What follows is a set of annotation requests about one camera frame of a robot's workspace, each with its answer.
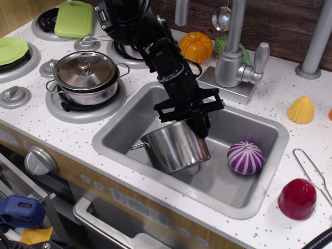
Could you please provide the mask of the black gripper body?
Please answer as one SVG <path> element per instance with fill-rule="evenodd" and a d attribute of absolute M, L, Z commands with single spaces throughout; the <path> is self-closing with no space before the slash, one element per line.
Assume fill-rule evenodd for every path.
<path fill-rule="evenodd" d="M 193 74 L 184 67 L 168 76 L 158 76 L 157 79 L 169 96 L 154 106 L 161 122 L 204 119 L 207 113 L 224 108 L 219 90 L 200 88 Z"/>

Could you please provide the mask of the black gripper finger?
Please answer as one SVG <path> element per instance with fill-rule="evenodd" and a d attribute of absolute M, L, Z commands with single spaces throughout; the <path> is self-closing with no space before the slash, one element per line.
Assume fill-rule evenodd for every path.
<path fill-rule="evenodd" d="M 194 133 L 201 139 L 206 138 L 211 127 L 208 113 L 202 109 L 194 109 L 191 121 Z"/>

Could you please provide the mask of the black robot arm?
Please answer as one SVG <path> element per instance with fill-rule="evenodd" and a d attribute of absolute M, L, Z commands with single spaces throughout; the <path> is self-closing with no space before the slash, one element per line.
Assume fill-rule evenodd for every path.
<path fill-rule="evenodd" d="M 195 134 L 206 138 L 211 126 L 208 113 L 224 108 L 219 90 L 199 87 L 197 75 L 150 2 L 102 1 L 94 10 L 109 37 L 135 48 L 150 72 L 157 72 L 157 80 L 169 96 L 154 106 L 161 122 L 189 119 Z"/>

